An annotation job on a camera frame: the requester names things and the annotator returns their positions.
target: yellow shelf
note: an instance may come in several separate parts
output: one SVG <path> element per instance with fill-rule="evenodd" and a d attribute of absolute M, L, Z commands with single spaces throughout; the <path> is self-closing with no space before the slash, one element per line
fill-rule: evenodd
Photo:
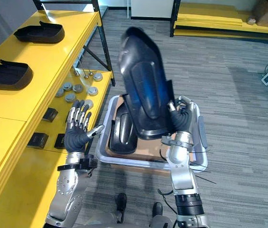
<path fill-rule="evenodd" d="M 76 70 L 81 76 L 84 75 L 82 69 L 76 68 Z M 92 77 L 82 79 L 84 90 L 76 94 L 79 100 L 93 101 L 93 108 L 89 110 L 92 116 L 88 130 L 95 125 L 112 78 L 112 72 L 91 71 L 94 74 L 102 73 L 103 80 L 95 82 Z M 72 70 L 64 82 L 71 82 L 73 85 L 81 84 L 80 77 L 75 76 Z M 89 96 L 86 93 L 88 86 L 97 87 L 98 95 Z M 4 221 L 5 227 L 43 227 L 49 205 L 55 195 L 56 180 L 59 175 L 57 166 L 65 164 L 66 150 L 58 150 L 54 148 L 54 144 L 58 133 L 65 133 L 65 119 L 72 104 L 67 103 L 64 97 L 70 92 L 72 91 L 65 92 L 62 97 L 55 97 L 50 104 L 49 107 L 58 111 L 53 122 L 41 121 L 35 130 L 49 135 L 45 148 L 40 150 L 26 147 L 9 179 L 7 178 L 7 183 L 0 195 L 0 226 Z"/>
<path fill-rule="evenodd" d="M 0 227 L 41 228 L 66 154 L 26 148 L 0 195 Z"/>
<path fill-rule="evenodd" d="M 83 75 L 83 70 L 76 68 L 76 70 Z M 90 86 L 95 86 L 98 88 L 98 94 L 96 96 L 90 96 L 87 94 L 87 86 L 84 87 L 83 92 L 76 94 L 76 98 L 78 100 L 87 100 L 90 99 L 93 102 L 93 108 L 89 110 L 89 112 L 92 113 L 92 116 L 89 121 L 89 129 L 94 127 L 97 116 L 99 114 L 99 111 L 101 109 L 104 97 L 105 97 L 105 92 L 107 91 L 107 88 L 110 84 L 111 78 L 112 78 L 112 72 L 108 71 L 96 71 L 96 70 L 91 70 L 94 74 L 95 73 L 102 73 L 103 80 L 100 82 L 95 82 L 93 81 L 92 77 L 89 77 L 88 79 L 83 79 L 84 83 L 86 85 Z M 80 77 L 74 76 L 73 72 L 69 73 L 64 80 L 64 82 L 70 82 L 73 85 L 75 84 L 81 84 Z M 46 122 L 46 121 L 41 121 L 35 132 L 41 132 L 49 135 L 48 140 L 46 142 L 46 145 L 44 147 L 44 150 L 47 151 L 54 151 L 54 152 L 64 152 L 67 153 L 66 150 L 61 150 L 61 149 L 56 149 L 54 147 L 55 141 L 57 138 L 57 135 L 59 133 L 65 133 L 65 120 L 68 114 L 69 109 L 71 108 L 72 104 L 67 103 L 64 100 L 64 96 L 62 97 L 55 97 L 52 101 L 52 103 L 49 105 L 49 107 L 54 108 L 58 111 L 57 116 L 53 120 L 53 122 Z"/>
<path fill-rule="evenodd" d="M 195 21 L 228 22 L 241 25 L 241 18 L 234 6 L 181 3 L 178 19 L 193 19 Z"/>
<path fill-rule="evenodd" d="M 213 30 L 191 30 L 175 29 L 175 36 L 192 36 L 192 37 L 221 37 L 221 38 L 241 38 L 241 39 L 260 39 L 268 40 L 268 37 L 262 34 L 238 33 L 236 31 L 213 31 Z"/>
<path fill-rule="evenodd" d="M 21 27 L 38 25 L 40 20 L 63 25 L 64 39 L 56 44 L 24 43 L 11 35 L 0 45 L 0 59 L 27 63 L 34 72 L 24 89 L 0 90 L 0 118 L 23 124 L 15 124 L 15 129 L 12 121 L 3 124 L 7 129 L 0 126 L 0 134 L 15 135 L 0 151 L 0 193 L 84 43 L 101 25 L 98 12 L 48 10 L 47 16 L 37 11 Z"/>
<path fill-rule="evenodd" d="M 237 11 L 231 6 L 181 3 L 174 28 L 190 26 L 268 33 L 268 27 L 247 24 L 250 15 L 248 11 Z"/>

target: black plastic tray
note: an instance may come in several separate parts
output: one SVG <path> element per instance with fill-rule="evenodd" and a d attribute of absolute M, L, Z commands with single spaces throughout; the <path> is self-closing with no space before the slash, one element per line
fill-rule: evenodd
<path fill-rule="evenodd" d="M 33 71 L 26 63 L 0 60 L 0 89 L 20 90 L 33 78 Z"/>
<path fill-rule="evenodd" d="M 64 38 L 62 25 L 39 22 L 40 26 L 26 26 L 18 29 L 14 35 L 23 42 L 58 43 Z"/>

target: plastic storage bin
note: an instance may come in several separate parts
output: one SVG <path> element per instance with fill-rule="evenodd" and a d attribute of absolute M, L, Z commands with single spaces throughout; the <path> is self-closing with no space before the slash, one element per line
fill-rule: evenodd
<path fill-rule="evenodd" d="M 117 105 L 117 100 L 119 96 L 114 96 L 109 102 L 109 107 L 108 111 L 105 115 L 104 118 L 104 129 L 102 133 L 100 134 L 97 146 L 96 146 L 96 156 L 97 158 L 104 162 L 104 163 L 110 163 L 110 164 L 117 164 L 117 165 L 122 165 L 122 166 L 131 166 L 131 167 L 138 167 L 138 168 L 147 168 L 147 169 L 155 169 L 155 170 L 170 170 L 170 166 L 166 162 L 158 162 L 158 161 L 140 161 L 140 160 L 133 160 L 133 159 L 125 159 L 125 158 L 115 158 L 111 157 L 110 155 L 107 154 L 105 151 L 106 147 L 106 142 L 110 137 L 111 133 L 111 120 L 113 119 L 115 108 Z M 197 117 L 200 116 L 200 111 L 198 108 L 198 105 L 196 105 L 197 109 Z M 206 149 L 202 146 L 201 142 L 198 141 L 199 139 L 199 128 L 198 126 L 195 127 L 194 132 L 193 132 L 193 142 L 194 142 L 194 147 L 193 147 L 193 152 L 198 152 L 194 154 L 195 161 L 192 164 L 191 168 L 194 168 L 197 171 L 194 172 L 201 172 L 206 169 L 208 161 L 206 157 Z"/>

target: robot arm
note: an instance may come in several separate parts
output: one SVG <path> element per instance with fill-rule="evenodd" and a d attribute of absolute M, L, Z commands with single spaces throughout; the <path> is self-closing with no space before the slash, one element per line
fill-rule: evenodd
<path fill-rule="evenodd" d="M 167 162 L 171 167 L 173 192 L 177 205 L 177 223 L 181 228 L 210 228 L 202 207 L 196 178 L 189 166 L 189 153 L 192 152 L 192 130 L 196 123 L 194 103 L 186 97 L 179 97 L 185 104 L 185 111 L 177 111 L 170 102 L 171 118 L 177 130 L 175 139 L 163 136 L 161 142 L 169 145 Z"/>
<path fill-rule="evenodd" d="M 68 151 L 65 165 L 59 166 L 55 196 L 46 216 L 44 228 L 73 227 L 82 206 L 82 193 L 85 191 L 91 172 L 97 168 L 97 159 L 85 154 L 85 144 L 104 128 L 99 125 L 87 131 L 91 113 L 84 101 L 75 101 L 70 109 L 65 132 L 65 148 Z"/>

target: robot forearm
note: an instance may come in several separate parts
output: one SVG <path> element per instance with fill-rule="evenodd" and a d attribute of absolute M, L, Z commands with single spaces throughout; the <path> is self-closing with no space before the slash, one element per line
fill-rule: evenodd
<path fill-rule="evenodd" d="M 59 166 L 56 194 L 46 216 L 44 228 L 73 227 L 82 206 L 82 194 L 90 179 L 90 169 L 97 167 L 97 160 L 83 152 L 67 155 L 66 164 Z"/>
<path fill-rule="evenodd" d="M 192 152 L 192 136 L 188 132 L 177 132 L 172 140 L 163 137 L 162 143 L 170 145 L 167 161 L 171 167 L 173 192 L 177 205 L 177 221 L 181 228 L 209 228 L 194 172 L 189 167 Z"/>

